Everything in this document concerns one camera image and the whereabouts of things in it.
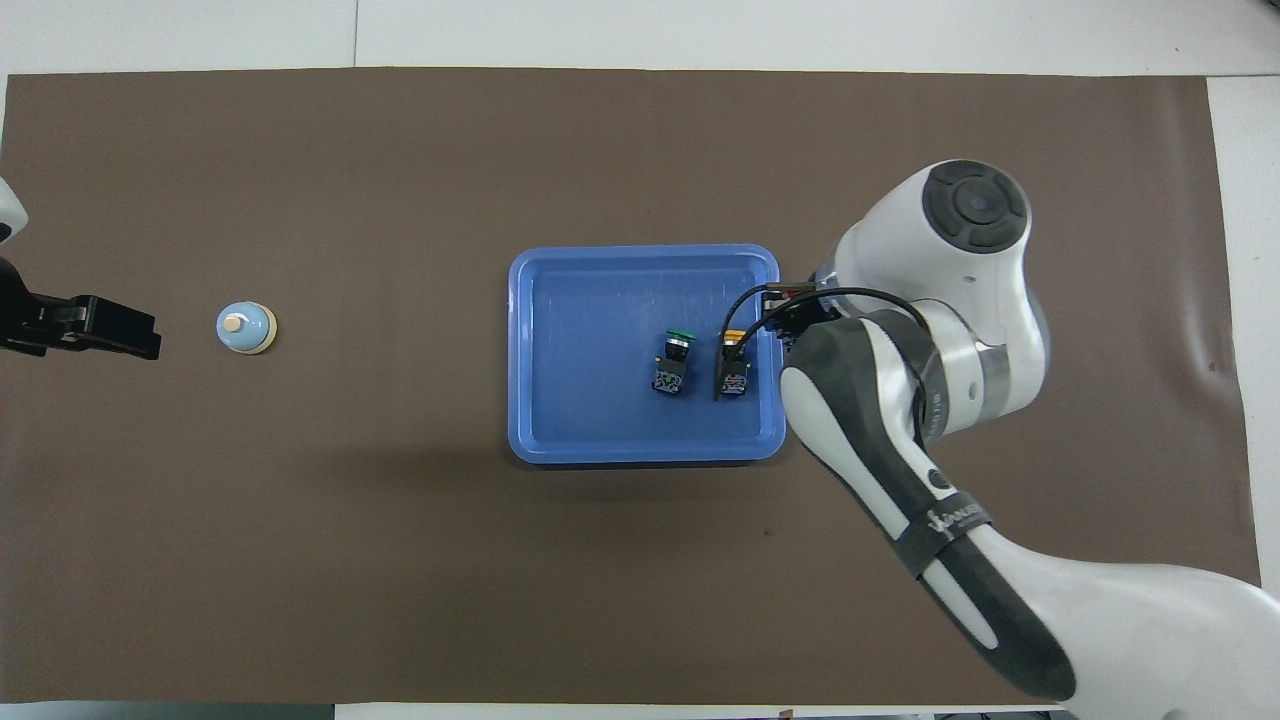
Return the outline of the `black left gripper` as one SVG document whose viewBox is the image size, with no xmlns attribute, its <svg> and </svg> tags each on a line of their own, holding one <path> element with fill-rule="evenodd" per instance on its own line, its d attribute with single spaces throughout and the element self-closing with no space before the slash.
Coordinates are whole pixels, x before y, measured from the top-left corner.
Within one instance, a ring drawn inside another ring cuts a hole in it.
<svg viewBox="0 0 1280 720">
<path fill-rule="evenodd" d="M 1 346 L 18 354 L 44 357 L 50 348 L 83 352 L 92 343 L 82 337 L 88 316 L 81 299 L 32 293 L 20 273 L 1 260 Z M 90 299 L 90 334 L 113 351 L 157 360 L 163 337 L 148 313 L 108 299 Z"/>
</svg>

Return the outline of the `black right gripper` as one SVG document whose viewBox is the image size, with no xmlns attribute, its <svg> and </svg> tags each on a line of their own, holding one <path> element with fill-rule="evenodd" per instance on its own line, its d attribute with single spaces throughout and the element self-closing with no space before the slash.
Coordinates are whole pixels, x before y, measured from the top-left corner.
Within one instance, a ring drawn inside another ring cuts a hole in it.
<svg viewBox="0 0 1280 720">
<path fill-rule="evenodd" d="M 773 283 L 765 288 L 765 315 L 771 316 L 765 331 L 774 336 L 783 351 L 790 351 L 810 325 L 828 322 L 833 316 L 820 299 L 797 304 L 785 313 L 777 311 L 777 307 L 791 299 L 815 288 L 814 283 Z"/>
</svg>

